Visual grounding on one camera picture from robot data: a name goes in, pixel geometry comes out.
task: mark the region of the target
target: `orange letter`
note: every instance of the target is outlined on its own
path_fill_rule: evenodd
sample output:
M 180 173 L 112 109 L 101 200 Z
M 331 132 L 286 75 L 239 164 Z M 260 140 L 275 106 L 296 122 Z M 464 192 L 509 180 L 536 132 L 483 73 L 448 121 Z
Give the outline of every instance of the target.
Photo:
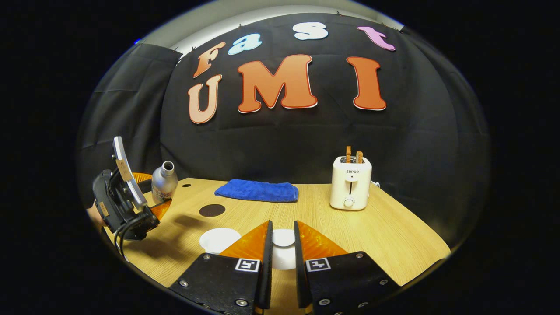
M 305 108 L 317 105 L 317 98 L 311 94 L 309 87 L 307 65 L 310 62 L 311 57 L 308 55 L 288 56 L 280 63 L 274 75 L 260 61 L 241 65 L 237 69 L 243 75 L 243 101 L 239 105 L 239 112 L 245 114 L 260 109 L 255 89 L 268 108 L 273 108 L 284 85 L 286 95 L 280 101 L 283 107 Z
M 209 121 L 216 113 L 218 104 L 218 82 L 222 79 L 222 75 L 213 76 L 206 81 L 208 85 L 208 108 L 203 112 L 198 106 L 198 96 L 202 89 L 202 83 L 199 83 L 189 90 L 189 116 L 190 120 L 195 124 L 201 124 Z
M 208 62 L 216 59 L 216 57 L 218 57 L 218 49 L 224 47 L 225 45 L 226 43 L 221 42 L 198 57 L 198 60 L 200 61 L 198 62 L 198 69 L 194 73 L 193 78 L 198 77 L 202 74 L 202 72 L 210 68 L 211 64 L 209 64 Z
M 379 64 L 362 57 L 348 57 L 346 61 L 354 66 L 358 81 L 358 96 L 354 98 L 354 106 L 369 110 L 385 109 L 385 101 L 381 98 L 377 80 Z

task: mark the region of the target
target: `power cord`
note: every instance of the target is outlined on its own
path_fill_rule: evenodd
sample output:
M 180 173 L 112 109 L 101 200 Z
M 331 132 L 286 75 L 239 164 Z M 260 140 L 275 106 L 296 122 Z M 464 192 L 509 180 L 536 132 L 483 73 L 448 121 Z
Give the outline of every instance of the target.
M 119 228 L 115 231 L 115 238 L 113 239 L 113 244 L 115 245 L 117 251 L 120 250 L 119 244 L 117 244 L 117 237 L 119 236 L 119 232 L 125 227 L 126 225 L 121 225 L 119 226 Z
M 137 218 L 131 220 L 129 223 L 127 223 L 127 224 L 121 226 L 121 227 L 118 229 L 118 230 L 120 230 L 121 228 L 123 229 L 122 232 L 120 233 L 120 243 L 119 243 L 120 246 L 118 246 L 118 248 L 120 249 L 120 254 L 121 254 L 121 256 L 123 256 L 123 258 L 124 258 L 126 261 L 128 261 L 128 259 L 127 259 L 127 257 L 124 255 L 124 248 L 123 248 L 124 236 L 127 234 L 128 230 L 129 230 L 130 228 L 132 228 L 132 227 L 134 227 L 134 226 L 140 224 L 141 221 L 144 220 L 144 219 L 146 219 L 146 218 L 148 218 L 148 216 L 149 216 L 149 215 L 147 215 L 147 214 L 141 213 L 141 214 L 139 215 L 139 217 L 137 217 Z

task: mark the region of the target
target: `wooden table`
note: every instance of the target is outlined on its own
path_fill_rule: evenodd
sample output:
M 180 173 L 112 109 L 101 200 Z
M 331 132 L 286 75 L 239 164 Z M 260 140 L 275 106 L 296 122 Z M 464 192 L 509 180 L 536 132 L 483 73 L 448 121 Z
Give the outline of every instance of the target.
M 214 228 L 230 228 L 242 236 L 271 220 L 274 229 L 293 229 L 295 220 L 311 226 L 347 252 L 365 251 L 399 285 L 450 254 L 447 244 L 422 220 L 382 189 L 371 185 L 361 211 L 330 207 L 330 184 L 295 184 L 295 203 L 245 201 L 214 195 L 226 182 L 186 178 L 179 182 L 161 224 L 138 241 L 125 241 L 130 262 L 169 287 L 204 252 L 200 236 Z M 145 194 L 154 205 L 151 193 Z M 201 207 L 220 204 L 226 211 L 204 217 Z M 272 270 L 272 296 L 267 315 L 304 314 L 297 307 L 296 272 Z

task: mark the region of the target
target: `white toaster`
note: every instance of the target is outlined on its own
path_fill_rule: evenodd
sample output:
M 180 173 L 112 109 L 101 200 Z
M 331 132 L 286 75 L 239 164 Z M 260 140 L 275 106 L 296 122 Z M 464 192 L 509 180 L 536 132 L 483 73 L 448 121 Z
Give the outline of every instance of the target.
M 333 163 L 333 179 L 330 188 L 330 205 L 336 209 L 361 210 L 367 206 L 370 195 L 371 164 L 363 157 L 362 163 L 346 163 L 345 156 L 339 156 Z

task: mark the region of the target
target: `white letter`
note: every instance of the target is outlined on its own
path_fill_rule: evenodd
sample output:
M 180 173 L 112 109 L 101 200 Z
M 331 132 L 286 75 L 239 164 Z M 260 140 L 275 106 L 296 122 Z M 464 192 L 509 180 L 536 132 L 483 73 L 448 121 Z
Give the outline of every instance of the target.
M 329 35 L 325 29 L 326 26 L 319 22 L 303 22 L 292 27 L 292 30 L 299 32 L 294 34 L 299 40 L 325 38 Z

